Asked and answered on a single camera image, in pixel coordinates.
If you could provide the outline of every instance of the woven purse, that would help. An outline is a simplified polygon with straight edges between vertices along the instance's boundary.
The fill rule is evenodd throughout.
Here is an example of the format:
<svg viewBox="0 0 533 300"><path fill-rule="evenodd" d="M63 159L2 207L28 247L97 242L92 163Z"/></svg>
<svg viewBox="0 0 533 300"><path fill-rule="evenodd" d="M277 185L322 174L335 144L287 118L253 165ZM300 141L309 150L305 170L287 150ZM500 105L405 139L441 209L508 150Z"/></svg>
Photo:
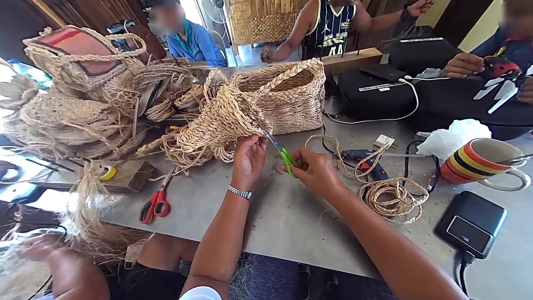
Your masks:
<svg viewBox="0 0 533 300"><path fill-rule="evenodd" d="M322 62L310 59L237 73L230 85L255 101L272 125L272 133L280 135L324 124L325 81Z"/></svg>
<svg viewBox="0 0 533 300"><path fill-rule="evenodd" d="M122 52L111 42L126 38L136 40L141 48ZM92 29L72 25L55 31L46 28L40 36L23 42L26 55L55 83L82 92L100 88L146 52L145 42L134 34L102 36Z"/></svg>

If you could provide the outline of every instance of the striped mug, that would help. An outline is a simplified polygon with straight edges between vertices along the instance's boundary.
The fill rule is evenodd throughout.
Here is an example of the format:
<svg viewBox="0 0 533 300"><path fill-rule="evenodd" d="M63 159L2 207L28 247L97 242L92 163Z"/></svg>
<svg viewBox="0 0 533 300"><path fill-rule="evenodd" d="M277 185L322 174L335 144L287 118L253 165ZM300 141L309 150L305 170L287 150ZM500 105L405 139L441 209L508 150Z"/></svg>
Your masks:
<svg viewBox="0 0 533 300"><path fill-rule="evenodd" d="M503 141L479 138L470 141L450 156L442 165L441 174L455 184L478 181L482 185L500 191L519 191L531 184L531 178L517 169L525 165L526 161L509 165L500 164L499 162L523 155L516 147ZM520 178L522 184L517 187L505 187L487 180L489 177L500 173L514 175Z"/></svg>

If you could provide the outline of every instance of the red scissors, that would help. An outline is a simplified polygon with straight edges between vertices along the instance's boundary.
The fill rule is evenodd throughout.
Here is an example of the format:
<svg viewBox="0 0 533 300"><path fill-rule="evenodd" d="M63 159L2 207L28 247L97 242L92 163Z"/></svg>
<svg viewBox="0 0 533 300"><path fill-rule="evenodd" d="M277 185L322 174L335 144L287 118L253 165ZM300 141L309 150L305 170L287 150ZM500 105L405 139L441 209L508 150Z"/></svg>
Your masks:
<svg viewBox="0 0 533 300"><path fill-rule="evenodd" d="M141 223L149 224L152 222L154 215L157 217L164 217L170 211L170 204L168 204L165 199L166 187L168 186L168 182L172 178L175 169L175 166L170 169L170 172L166 176L165 181L161 184L159 190L157 190L152 196L152 199L146 202L142 207L141 214L139 215L139 221Z"/></svg>

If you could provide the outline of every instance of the metal table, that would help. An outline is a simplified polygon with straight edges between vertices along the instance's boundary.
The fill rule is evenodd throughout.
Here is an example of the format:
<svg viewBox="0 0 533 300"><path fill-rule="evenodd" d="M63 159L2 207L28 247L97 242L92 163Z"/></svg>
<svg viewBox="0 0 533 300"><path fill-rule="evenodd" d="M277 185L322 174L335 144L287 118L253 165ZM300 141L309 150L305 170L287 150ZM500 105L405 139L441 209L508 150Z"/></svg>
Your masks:
<svg viewBox="0 0 533 300"><path fill-rule="evenodd" d="M390 153L404 153L409 142L415 139L414 132L398 122L374 122L358 125L342 125L325 120L327 134L336 137L341 149L372 149L375 139L384 134L396 139L397 149ZM322 129L277 136L289 152L302 147L311 135L322 134ZM533 138L524 136L511 144L524 153L533 153ZM333 143L326 140L330 149ZM326 153L321 140L315 139L309 147ZM379 277L373 263L357 239L343 223L338 213L323 199L309 192L297 179L276 173L282 160L275 148L267 147L265 168L256 184L256 199L252 202L245 229L244 251L278 257L296 262L326 267L368 277ZM164 155L148 156L159 173L167 173L170 164ZM403 159L383 158L383 168L389 176L403 175ZM433 180L435 172L431 158L411 159L409 177L422 186ZM522 168L533 173L533 164ZM158 188L158 183L148 183L140 193L124 194L122 201L107 210L102 220L113 224L143 230L201 240L215 217L231 180L232 164L211 160L202 167L190 169L190 176L176 176L170 182L167 198L171 213L156 218L150 225L140 224L141 207ZM357 191L361 184L338 171L343 182ZM518 184L514 177L499 175L492 179L502 185ZM466 270L466 281L472 298L525 299L531 298L529 285L533 282L533 190L501 192L478 183L454 186L442 179L427 203L423 205L422 217L410 225L394 225L397 230L426 251L437 264L450 275L453 274L455 250L434 235L433 230L455 194L464 190L484 196L505 207L508 217L488 259L477 261ZM2 200L8 200L12 187L0 191ZM48 190L41 199L32 204L45 210L62 211L69 194Z"/></svg>

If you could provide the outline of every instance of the white plastic bag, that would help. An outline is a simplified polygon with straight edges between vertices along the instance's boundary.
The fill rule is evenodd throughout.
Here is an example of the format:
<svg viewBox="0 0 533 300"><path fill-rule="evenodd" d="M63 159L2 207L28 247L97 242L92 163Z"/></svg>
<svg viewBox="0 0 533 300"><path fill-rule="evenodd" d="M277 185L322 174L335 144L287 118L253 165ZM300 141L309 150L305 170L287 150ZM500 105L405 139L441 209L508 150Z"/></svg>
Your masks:
<svg viewBox="0 0 533 300"><path fill-rule="evenodd" d="M446 160L469 141L491 137L492 132L489 128L477 120L455 120L449 129L433 131L426 141L417 147L417 154L435 155L441 160Z"/></svg>

